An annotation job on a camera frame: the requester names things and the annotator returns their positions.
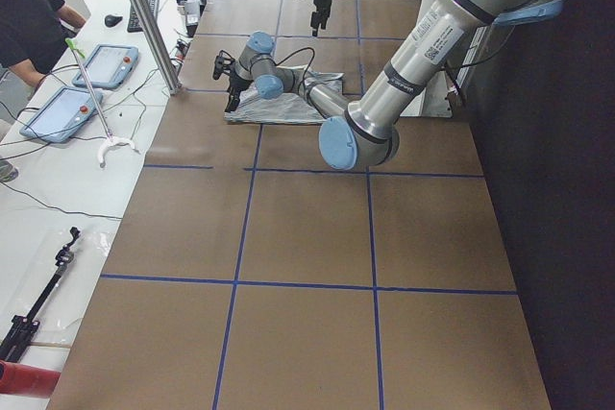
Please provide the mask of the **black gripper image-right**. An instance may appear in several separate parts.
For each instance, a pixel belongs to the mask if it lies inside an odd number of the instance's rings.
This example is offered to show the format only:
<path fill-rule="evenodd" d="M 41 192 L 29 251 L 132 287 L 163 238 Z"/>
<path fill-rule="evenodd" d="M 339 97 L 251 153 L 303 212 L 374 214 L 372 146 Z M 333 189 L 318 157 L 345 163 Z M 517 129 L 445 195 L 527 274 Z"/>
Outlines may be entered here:
<path fill-rule="evenodd" d="M 242 77 L 240 68 L 239 61 L 225 50 L 221 50 L 214 60 L 212 78 L 217 81 L 222 75 L 229 77 L 227 88 L 229 99 L 225 107 L 227 113 L 237 110 L 240 103 L 240 94 L 250 86 L 250 80 Z"/>

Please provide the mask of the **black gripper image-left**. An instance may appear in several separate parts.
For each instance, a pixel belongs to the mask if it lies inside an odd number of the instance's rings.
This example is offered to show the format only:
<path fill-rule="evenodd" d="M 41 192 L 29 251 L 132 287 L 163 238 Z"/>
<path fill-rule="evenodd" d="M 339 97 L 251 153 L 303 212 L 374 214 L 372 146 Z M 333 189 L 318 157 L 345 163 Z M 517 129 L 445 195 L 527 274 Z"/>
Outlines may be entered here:
<path fill-rule="evenodd" d="M 320 28 L 327 29 L 331 14 L 332 0 L 313 0 L 316 12 L 311 14 L 310 28 L 313 36 L 318 36 Z"/>

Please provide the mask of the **silver robot arm image-right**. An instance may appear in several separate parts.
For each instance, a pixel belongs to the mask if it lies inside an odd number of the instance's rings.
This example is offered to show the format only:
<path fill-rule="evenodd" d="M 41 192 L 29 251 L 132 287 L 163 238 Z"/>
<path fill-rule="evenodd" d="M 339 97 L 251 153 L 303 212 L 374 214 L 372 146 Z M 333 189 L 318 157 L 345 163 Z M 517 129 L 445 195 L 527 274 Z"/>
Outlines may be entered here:
<path fill-rule="evenodd" d="M 468 34 L 491 24 L 517 25 L 557 16 L 564 0 L 433 0 L 380 75 L 358 101 L 350 102 L 308 74 L 306 68 L 275 64 L 273 38 L 250 35 L 238 58 L 221 51 L 212 77 L 229 78 L 226 112 L 233 112 L 250 85 L 272 100 L 295 93 L 323 117 L 319 130 L 322 158 L 337 170 L 379 165 L 399 147 L 395 128 L 402 112 L 439 72 Z"/>

